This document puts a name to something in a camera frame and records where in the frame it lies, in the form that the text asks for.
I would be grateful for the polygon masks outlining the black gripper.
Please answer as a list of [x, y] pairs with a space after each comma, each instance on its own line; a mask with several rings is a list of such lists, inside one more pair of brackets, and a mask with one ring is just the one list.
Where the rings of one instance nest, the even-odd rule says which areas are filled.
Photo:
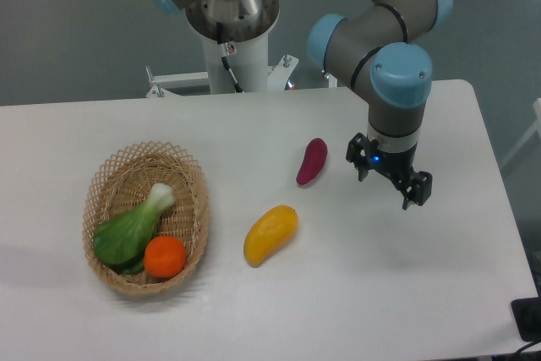
[[357, 170], [358, 181], [362, 182], [369, 171], [376, 171], [399, 187], [403, 210], [411, 205], [423, 206], [432, 194], [433, 176], [430, 172], [413, 170], [417, 146], [397, 153], [384, 152], [378, 146], [376, 140], [368, 141], [362, 133], [348, 142], [346, 160]]

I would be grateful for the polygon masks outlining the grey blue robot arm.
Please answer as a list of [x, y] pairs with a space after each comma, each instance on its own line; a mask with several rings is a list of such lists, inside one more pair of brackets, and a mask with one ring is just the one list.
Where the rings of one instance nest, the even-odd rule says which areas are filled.
[[[153, 0], [172, 14], [185, 12], [205, 46], [213, 93], [270, 89], [268, 35], [278, 0]], [[375, 171], [402, 194], [403, 206], [423, 205], [430, 173], [413, 167], [432, 86], [432, 62], [415, 40], [444, 21], [453, 0], [371, 0], [355, 19], [328, 14], [309, 32], [307, 52], [369, 107], [365, 133], [348, 143], [346, 158], [360, 178]]]

